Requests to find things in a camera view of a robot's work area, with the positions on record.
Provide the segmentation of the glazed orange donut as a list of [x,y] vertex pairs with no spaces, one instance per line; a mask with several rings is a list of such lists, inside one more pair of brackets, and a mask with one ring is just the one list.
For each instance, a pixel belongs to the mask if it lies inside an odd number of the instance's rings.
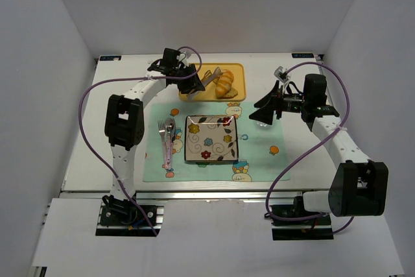
[[220,74],[221,77],[228,77],[230,79],[233,78],[233,73],[227,69],[223,69]]

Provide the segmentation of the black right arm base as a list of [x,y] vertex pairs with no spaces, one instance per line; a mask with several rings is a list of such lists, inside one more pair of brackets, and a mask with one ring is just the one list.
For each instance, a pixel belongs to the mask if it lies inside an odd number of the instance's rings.
[[[295,196],[290,203],[271,204],[270,211],[280,218],[295,219],[315,216],[317,212],[308,212],[303,205],[302,196]],[[300,220],[283,221],[271,216],[264,218],[271,221],[273,241],[322,241],[333,240],[330,216]]]

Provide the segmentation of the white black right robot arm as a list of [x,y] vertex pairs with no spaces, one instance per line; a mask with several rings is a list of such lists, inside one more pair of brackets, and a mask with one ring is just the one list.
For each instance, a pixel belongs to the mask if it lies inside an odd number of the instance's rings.
[[284,112],[299,113],[309,130],[323,143],[335,169],[327,191],[306,191],[302,206],[309,213],[332,213],[336,217],[378,216],[386,205],[388,168],[370,159],[341,125],[339,113],[327,103],[327,80],[308,74],[303,90],[293,93],[275,83],[271,91],[254,104],[249,118],[266,125]]

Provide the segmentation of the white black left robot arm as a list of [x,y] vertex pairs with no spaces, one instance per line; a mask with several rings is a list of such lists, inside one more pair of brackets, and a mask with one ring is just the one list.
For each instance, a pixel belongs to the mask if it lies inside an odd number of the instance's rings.
[[164,49],[162,58],[149,65],[144,81],[121,95],[111,95],[108,100],[104,133],[113,158],[110,195],[117,200],[129,200],[136,194],[134,160],[145,133],[144,109],[147,104],[172,84],[185,95],[205,90],[198,76],[201,67],[188,62],[186,49]]

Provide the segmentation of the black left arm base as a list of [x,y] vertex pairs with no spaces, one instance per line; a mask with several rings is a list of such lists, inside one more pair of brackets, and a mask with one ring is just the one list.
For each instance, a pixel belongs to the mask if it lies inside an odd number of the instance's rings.
[[158,210],[161,206],[142,205],[137,208],[128,199],[102,198],[96,236],[103,237],[155,237],[160,231]]

